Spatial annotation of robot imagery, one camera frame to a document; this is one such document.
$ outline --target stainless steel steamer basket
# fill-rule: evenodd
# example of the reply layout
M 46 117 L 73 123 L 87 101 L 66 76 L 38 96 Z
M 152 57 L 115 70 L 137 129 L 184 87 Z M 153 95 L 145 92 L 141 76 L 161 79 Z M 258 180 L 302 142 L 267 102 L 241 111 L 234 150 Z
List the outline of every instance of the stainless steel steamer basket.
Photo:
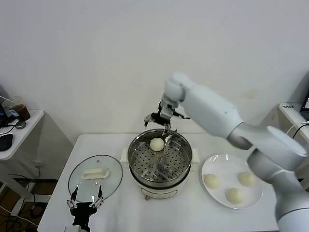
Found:
M 167 189 L 180 183 L 190 170 L 192 149 L 180 134 L 170 131 L 162 135 L 164 129 L 147 130 L 138 135 L 130 144 L 127 160 L 132 174 L 143 185 Z M 161 138 L 165 145 L 162 151 L 150 148 L 150 141 Z

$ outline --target glass pot lid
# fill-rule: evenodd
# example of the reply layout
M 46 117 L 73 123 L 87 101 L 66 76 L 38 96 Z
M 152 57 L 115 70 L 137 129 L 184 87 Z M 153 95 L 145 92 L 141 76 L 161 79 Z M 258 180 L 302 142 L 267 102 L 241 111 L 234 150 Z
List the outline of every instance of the glass pot lid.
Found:
M 92 156 L 74 168 L 68 182 L 69 193 L 72 195 L 78 187 L 76 201 L 93 202 L 97 199 L 101 186 L 103 197 L 107 199 L 119 187 L 122 176 L 122 166 L 114 157 Z

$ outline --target floor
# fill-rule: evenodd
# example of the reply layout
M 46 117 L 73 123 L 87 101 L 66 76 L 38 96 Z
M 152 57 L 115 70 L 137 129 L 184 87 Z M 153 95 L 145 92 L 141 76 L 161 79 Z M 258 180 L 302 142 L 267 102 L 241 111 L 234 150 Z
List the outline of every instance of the floor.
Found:
M 21 185 L 26 186 L 27 182 L 20 182 Z M 34 194 L 46 194 L 52 195 L 56 183 L 36 183 L 32 193 Z M 18 201 L 19 196 L 12 190 L 6 188 L 0 195 L 0 205 L 11 211 L 15 203 Z M 25 203 L 24 207 L 21 209 L 19 216 L 32 221 L 35 224 L 39 224 L 42 216 L 39 215 L 42 210 L 45 209 L 47 204 L 36 203 L 36 207 L 33 207 L 33 203 Z M 30 224 L 27 221 L 19 219 L 17 217 L 9 216 L 9 213 L 0 208 L 0 232 L 36 232 L 36 226 Z

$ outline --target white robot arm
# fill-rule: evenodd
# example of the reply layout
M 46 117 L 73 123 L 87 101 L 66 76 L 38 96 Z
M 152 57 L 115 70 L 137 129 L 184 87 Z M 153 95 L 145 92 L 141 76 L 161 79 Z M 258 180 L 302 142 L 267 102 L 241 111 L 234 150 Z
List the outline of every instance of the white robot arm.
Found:
M 305 192 L 294 171 L 307 157 L 305 149 L 281 130 L 255 127 L 243 122 L 234 105 L 214 91 L 195 84 L 186 74 L 174 73 L 166 83 L 159 111 L 147 116 L 170 129 L 172 116 L 181 105 L 201 128 L 227 139 L 233 146 L 247 150 L 254 146 L 247 163 L 260 179 L 272 184 L 277 204 L 275 217 L 280 232 L 309 230 L 309 193 Z

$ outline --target white plate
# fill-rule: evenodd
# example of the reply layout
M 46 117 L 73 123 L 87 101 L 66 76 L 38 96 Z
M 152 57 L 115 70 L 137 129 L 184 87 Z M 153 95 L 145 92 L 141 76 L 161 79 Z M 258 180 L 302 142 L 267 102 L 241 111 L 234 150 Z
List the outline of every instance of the white plate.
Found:
M 262 198 L 262 181 L 255 176 L 255 186 L 243 186 L 237 179 L 238 173 L 251 172 L 244 159 L 233 155 L 215 155 L 205 161 L 202 167 L 202 181 L 210 195 L 221 204 L 233 209 L 248 209 L 255 206 Z M 210 189 L 204 183 L 204 175 L 214 174 L 220 179 L 217 189 Z M 241 204 L 232 204 L 225 197 L 225 191 L 230 188 L 238 188 L 243 191 L 244 200 Z

